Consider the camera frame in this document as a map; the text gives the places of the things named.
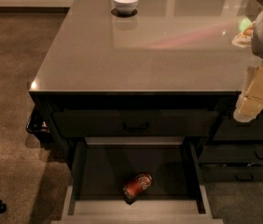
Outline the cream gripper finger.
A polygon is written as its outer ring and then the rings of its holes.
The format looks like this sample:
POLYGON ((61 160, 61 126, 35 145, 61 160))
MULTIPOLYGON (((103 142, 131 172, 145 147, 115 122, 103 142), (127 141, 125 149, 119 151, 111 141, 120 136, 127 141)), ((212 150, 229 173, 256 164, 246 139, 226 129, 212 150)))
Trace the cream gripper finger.
POLYGON ((251 23, 242 32, 237 34, 232 39, 232 45, 239 48, 250 47, 252 43, 253 31, 254 31, 254 24, 251 23))
POLYGON ((243 80, 233 118, 241 123, 255 119, 263 110, 263 63, 258 67, 249 66, 243 80))

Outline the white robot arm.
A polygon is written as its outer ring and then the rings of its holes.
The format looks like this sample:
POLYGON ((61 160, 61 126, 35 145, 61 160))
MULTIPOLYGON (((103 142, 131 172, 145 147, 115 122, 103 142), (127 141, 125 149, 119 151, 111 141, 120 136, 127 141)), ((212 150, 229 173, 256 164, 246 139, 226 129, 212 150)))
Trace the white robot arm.
POLYGON ((255 119, 263 110, 263 10, 256 20, 236 35, 232 44, 240 48, 250 47, 252 53, 262 59, 258 67, 248 67, 233 118, 247 123, 255 119))

